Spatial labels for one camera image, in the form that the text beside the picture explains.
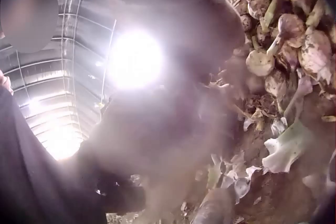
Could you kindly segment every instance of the dirt floor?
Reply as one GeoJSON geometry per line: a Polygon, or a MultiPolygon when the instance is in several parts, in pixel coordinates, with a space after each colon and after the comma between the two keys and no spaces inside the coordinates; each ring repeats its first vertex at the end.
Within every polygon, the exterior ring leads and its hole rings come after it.
{"type": "MultiPolygon", "coordinates": [[[[280,224],[308,221],[316,208],[316,200],[302,178],[313,173],[323,173],[335,149],[335,123],[321,120],[321,116],[335,114],[333,102],[321,98],[318,91],[306,96],[300,121],[315,136],[315,142],[308,151],[291,166],[289,173],[263,175],[256,171],[251,180],[251,190],[236,205],[237,218],[242,223],[280,224]]],[[[240,137],[236,153],[245,151],[247,167],[262,167],[262,158],[268,155],[264,141],[272,137],[270,122],[263,132],[251,126],[240,137]]]]}

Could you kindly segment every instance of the bright light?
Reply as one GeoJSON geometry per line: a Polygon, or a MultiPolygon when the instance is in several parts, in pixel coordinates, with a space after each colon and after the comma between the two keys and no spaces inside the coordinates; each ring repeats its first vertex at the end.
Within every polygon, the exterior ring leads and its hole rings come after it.
{"type": "Polygon", "coordinates": [[[142,88],[155,82],[163,67],[158,43],[147,33],[122,34],[111,49],[109,75],[117,88],[142,88]]]}
{"type": "Polygon", "coordinates": [[[47,139],[46,149],[56,159],[61,160],[75,154],[82,142],[73,130],[65,127],[55,127],[44,139],[47,139]]]}
{"type": "Polygon", "coordinates": [[[39,111],[41,111],[42,106],[41,106],[40,102],[39,102],[37,99],[32,99],[32,100],[30,100],[30,102],[29,102],[29,109],[30,109],[33,113],[38,114],[39,111]]]}

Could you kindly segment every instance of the metal roof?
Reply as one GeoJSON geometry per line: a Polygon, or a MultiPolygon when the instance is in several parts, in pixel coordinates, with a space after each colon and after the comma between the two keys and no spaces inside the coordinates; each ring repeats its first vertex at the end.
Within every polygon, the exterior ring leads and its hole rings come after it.
{"type": "Polygon", "coordinates": [[[0,40],[0,66],[30,128],[48,148],[50,130],[71,129],[80,141],[100,119],[97,104],[111,93],[106,81],[116,21],[107,0],[58,0],[50,43],[24,54],[0,40]]]}

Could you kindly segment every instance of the dark clothing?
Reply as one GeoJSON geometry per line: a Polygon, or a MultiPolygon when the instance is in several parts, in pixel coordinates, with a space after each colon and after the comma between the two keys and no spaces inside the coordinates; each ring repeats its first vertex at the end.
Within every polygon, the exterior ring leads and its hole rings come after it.
{"type": "Polygon", "coordinates": [[[101,196],[47,152],[2,86],[0,101],[0,222],[106,223],[101,196]]]}

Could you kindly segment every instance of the hand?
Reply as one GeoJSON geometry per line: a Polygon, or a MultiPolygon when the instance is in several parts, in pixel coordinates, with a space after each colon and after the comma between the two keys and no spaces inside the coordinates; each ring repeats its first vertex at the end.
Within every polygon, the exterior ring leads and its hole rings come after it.
{"type": "Polygon", "coordinates": [[[0,85],[4,86],[12,95],[14,94],[13,89],[11,88],[10,78],[4,76],[2,71],[0,70],[0,85]]]}

